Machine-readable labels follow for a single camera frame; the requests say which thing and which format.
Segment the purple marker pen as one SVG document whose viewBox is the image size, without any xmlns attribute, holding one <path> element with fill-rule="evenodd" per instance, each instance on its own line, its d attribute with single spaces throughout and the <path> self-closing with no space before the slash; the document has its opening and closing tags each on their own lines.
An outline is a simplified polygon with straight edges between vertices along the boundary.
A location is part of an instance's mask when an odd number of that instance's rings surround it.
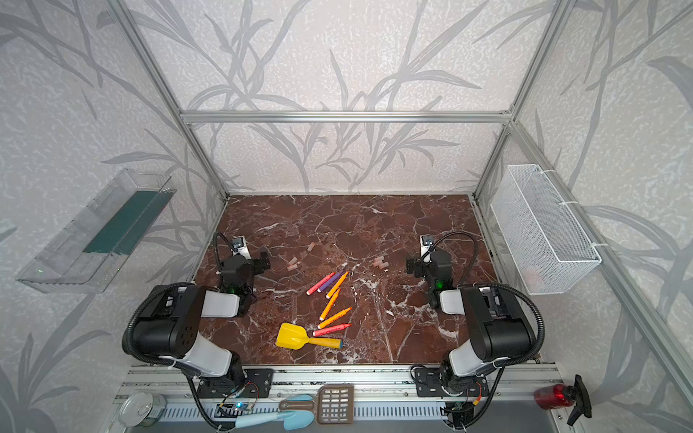
<svg viewBox="0 0 693 433">
<path fill-rule="evenodd" d="M 337 271 L 334 275 L 332 275 L 328 281 L 326 281 L 321 287 L 318 288 L 319 293 L 327 292 L 340 278 L 341 276 L 345 273 L 346 271 L 344 269 Z"/>
</svg>

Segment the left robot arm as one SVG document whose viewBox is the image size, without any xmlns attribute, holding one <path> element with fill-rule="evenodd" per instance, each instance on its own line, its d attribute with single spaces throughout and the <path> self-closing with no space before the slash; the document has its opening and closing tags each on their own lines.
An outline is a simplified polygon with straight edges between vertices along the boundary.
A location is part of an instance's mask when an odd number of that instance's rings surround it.
<svg viewBox="0 0 693 433">
<path fill-rule="evenodd" d="M 270 268 L 267 252 L 258 258 L 235 254 L 220 263 L 218 288 L 155 286 L 126 326 L 124 352 L 146 364 L 175 367 L 189 378 L 220 380 L 232 388 L 244 384 L 240 356 L 203 337 L 200 321 L 244 317 L 254 301 L 254 278 Z"/>
</svg>

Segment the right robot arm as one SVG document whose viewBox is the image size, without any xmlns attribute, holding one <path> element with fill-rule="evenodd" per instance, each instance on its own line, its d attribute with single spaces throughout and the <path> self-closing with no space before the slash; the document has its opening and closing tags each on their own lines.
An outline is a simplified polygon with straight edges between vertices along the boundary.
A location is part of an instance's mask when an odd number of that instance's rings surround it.
<svg viewBox="0 0 693 433">
<path fill-rule="evenodd" d="M 406 272 L 426 281 L 435 310 L 465 318 L 468 341 L 443 361 L 443 382 L 522 364 L 541 350 L 546 337 L 543 316 L 519 290 L 502 283 L 455 284 L 451 255 L 443 250 L 409 258 Z"/>
</svg>

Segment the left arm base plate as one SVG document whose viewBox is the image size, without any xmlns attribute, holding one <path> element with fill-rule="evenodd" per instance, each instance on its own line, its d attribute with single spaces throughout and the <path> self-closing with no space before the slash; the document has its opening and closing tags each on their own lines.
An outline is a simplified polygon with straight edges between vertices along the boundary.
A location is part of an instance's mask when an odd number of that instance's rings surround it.
<svg viewBox="0 0 693 433">
<path fill-rule="evenodd" d="M 234 384 L 225 377 L 201 378 L 196 391 L 201 399 L 246 398 L 264 399 L 269 397 L 273 383 L 274 370 L 271 368 L 250 368 L 244 371 L 245 378 Z"/>
</svg>

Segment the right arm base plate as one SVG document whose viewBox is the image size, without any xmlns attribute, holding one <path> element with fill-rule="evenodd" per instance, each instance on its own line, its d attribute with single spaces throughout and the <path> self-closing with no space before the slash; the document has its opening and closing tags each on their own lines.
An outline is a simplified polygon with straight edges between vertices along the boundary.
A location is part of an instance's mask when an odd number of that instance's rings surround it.
<svg viewBox="0 0 693 433">
<path fill-rule="evenodd" d="M 450 367 L 415 364 L 410 368 L 410 377 L 418 397 L 480 400 L 490 393 L 484 376 L 457 376 Z"/>
</svg>

